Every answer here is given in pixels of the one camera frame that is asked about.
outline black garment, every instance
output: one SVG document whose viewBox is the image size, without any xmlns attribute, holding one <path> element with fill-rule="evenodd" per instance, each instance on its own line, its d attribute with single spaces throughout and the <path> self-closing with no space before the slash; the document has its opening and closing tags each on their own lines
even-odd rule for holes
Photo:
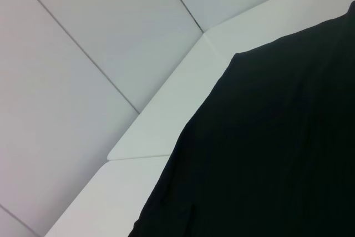
<svg viewBox="0 0 355 237">
<path fill-rule="evenodd" d="M 236 54 L 130 237 L 355 236 L 355 4 Z"/>
</svg>

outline black jacket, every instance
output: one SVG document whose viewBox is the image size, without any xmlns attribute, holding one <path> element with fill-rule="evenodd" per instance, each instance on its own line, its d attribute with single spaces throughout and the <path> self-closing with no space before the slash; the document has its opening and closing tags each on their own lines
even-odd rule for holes
<svg viewBox="0 0 355 237">
<path fill-rule="evenodd" d="M 236 54 L 130 237 L 355 236 L 355 4 Z"/>
</svg>

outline black fabric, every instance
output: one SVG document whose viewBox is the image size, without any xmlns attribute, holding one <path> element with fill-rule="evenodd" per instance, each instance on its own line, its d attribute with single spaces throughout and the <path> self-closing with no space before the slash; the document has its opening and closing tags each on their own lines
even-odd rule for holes
<svg viewBox="0 0 355 237">
<path fill-rule="evenodd" d="M 354 151 L 353 3 L 233 57 L 129 236 L 355 236 Z"/>
</svg>

